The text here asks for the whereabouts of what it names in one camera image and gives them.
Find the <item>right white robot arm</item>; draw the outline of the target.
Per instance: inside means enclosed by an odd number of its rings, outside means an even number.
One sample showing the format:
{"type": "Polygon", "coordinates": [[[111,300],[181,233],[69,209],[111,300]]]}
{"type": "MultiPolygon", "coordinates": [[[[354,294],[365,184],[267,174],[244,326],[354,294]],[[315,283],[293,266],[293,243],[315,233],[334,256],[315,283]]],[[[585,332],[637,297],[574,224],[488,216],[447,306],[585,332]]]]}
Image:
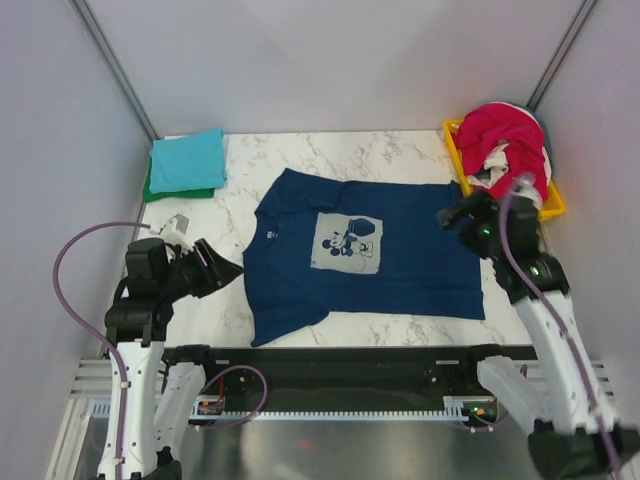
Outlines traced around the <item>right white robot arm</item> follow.
{"type": "Polygon", "coordinates": [[[476,191],[442,209],[437,220],[462,245],[491,261],[498,285],[524,324],[546,384],[540,392],[505,354],[458,368],[467,392],[489,391],[527,436],[544,479],[621,476],[639,452],[639,430],[624,426],[598,381],[575,321],[560,262],[541,246],[535,202],[524,192],[501,201],[476,191]]]}

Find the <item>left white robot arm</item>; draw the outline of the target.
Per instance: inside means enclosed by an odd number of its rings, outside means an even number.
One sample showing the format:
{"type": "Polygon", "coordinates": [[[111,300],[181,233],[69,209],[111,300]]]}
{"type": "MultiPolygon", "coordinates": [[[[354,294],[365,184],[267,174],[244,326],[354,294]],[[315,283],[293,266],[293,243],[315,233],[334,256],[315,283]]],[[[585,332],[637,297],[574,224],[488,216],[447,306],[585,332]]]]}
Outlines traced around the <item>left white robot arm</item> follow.
{"type": "Polygon", "coordinates": [[[159,385],[167,327],[174,305],[204,298],[238,278],[241,266],[204,239],[190,247],[160,238],[131,243],[126,275],[105,315],[112,393],[100,479],[178,479],[179,446],[198,393],[219,382],[219,369],[204,359],[178,360],[159,385]]]}

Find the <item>navy blue printed t shirt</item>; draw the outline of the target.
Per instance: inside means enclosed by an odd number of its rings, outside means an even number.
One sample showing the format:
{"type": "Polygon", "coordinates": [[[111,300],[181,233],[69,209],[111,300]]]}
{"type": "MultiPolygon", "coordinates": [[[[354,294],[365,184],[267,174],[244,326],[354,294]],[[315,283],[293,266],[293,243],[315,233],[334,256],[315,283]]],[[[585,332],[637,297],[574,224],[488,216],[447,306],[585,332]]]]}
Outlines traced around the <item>navy blue printed t shirt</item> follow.
{"type": "Polygon", "coordinates": [[[485,317],[480,261],[437,221],[458,185],[336,181],[286,169],[243,253],[252,346],[332,312],[485,317]]]}

